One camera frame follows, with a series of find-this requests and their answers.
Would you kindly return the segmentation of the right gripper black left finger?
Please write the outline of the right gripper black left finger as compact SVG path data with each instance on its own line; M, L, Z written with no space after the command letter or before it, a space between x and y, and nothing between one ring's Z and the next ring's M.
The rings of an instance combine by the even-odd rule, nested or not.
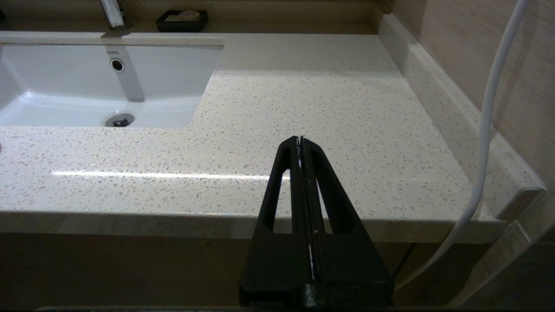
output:
M250 249L239 282L243 306L292 306L296 292L313 279L308 239L308 209L299 138L284 140L277 149L262 200ZM283 173L290 172L292 232L274 232Z

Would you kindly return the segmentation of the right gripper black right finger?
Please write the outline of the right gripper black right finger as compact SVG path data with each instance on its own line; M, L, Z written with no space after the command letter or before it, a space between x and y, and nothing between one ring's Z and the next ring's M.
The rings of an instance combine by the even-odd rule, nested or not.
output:
M305 307L387 307L394 282L322 148L301 139L311 281Z

